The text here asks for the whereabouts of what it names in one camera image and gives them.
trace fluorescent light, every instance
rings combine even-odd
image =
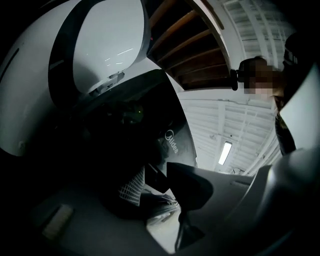
[[[222,150],[222,153],[220,156],[220,160],[219,160],[220,165],[222,165],[222,166],[224,165],[224,163],[229,155],[229,152],[231,150],[231,146],[232,146],[232,144],[230,142],[224,143],[224,147],[223,147],[223,150]]]
[[[133,48],[131,48],[131,49],[129,49],[129,50],[125,50],[125,51],[123,51],[123,52],[120,52],[120,53],[118,53],[117,55],[124,54],[124,53],[126,53],[126,52],[131,51],[131,50],[133,50]]]

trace midea logo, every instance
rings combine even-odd
[[[167,130],[164,137],[165,139],[170,143],[171,147],[173,148],[174,150],[174,153],[178,153],[178,149],[177,149],[177,146],[175,143],[175,139],[174,139],[174,131],[173,130]]]

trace white plastic panel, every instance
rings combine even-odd
[[[280,112],[297,149],[312,149],[320,144],[319,85],[319,67],[314,64],[299,90]]]
[[[31,24],[16,40],[0,68],[19,48],[0,84],[0,147],[15,156],[25,153],[41,121],[56,109],[48,87],[48,69],[56,36],[80,0],[70,0]]]
[[[141,49],[144,27],[141,0],[106,0],[92,7],[74,50],[77,89],[89,93],[109,76],[130,67]]]

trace white ceiling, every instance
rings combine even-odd
[[[177,95],[191,130],[199,168],[254,175],[261,166],[281,157],[272,101],[252,99],[241,90],[230,89]],[[224,165],[220,165],[225,142],[231,142],[232,148]]]

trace white grid mesh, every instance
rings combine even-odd
[[[145,185],[145,167],[133,177],[131,181],[123,185],[119,189],[120,198],[134,204],[135,206],[140,205],[140,196]]]

